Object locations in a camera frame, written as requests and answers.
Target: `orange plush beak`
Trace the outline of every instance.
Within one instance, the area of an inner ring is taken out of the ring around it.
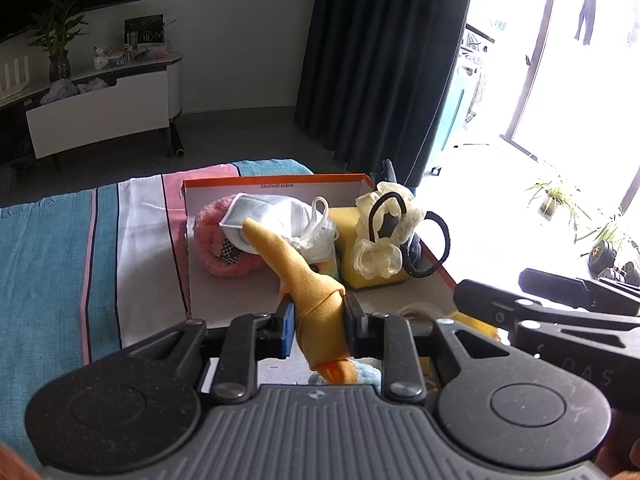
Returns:
[[[329,384],[355,384],[357,371],[344,335],[344,286],[316,274],[283,238],[247,218],[242,234],[284,282],[296,305],[296,339],[312,370]]]

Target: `pink plush item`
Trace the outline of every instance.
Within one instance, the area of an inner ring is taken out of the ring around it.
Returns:
[[[245,253],[234,247],[220,227],[220,221],[234,197],[225,196],[204,207],[193,225],[193,236],[198,243],[202,264],[211,274],[224,278],[238,278],[267,266],[260,255]]]

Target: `white scrunchie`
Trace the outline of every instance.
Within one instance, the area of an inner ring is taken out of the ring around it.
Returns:
[[[395,198],[383,203],[373,217],[375,242],[369,240],[369,213],[374,204],[384,194],[395,191],[406,205],[406,214],[401,216],[400,206]],[[356,225],[356,242],[353,249],[353,268],[366,280],[377,276],[390,278],[402,269],[402,253],[399,247],[413,234],[416,226],[424,220],[426,209],[421,207],[407,188],[394,182],[380,182],[378,190],[356,199],[360,219]],[[379,238],[385,213],[401,216],[390,237]]]

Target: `black curtain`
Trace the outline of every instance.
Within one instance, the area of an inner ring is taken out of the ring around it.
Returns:
[[[420,183],[469,0],[316,0],[296,123],[349,171]]]

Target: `striped bed sheet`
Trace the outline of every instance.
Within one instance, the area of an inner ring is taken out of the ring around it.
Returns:
[[[0,441],[37,465],[23,418],[41,386],[186,318],[185,178],[305,173],[241,161],[0,208]]]

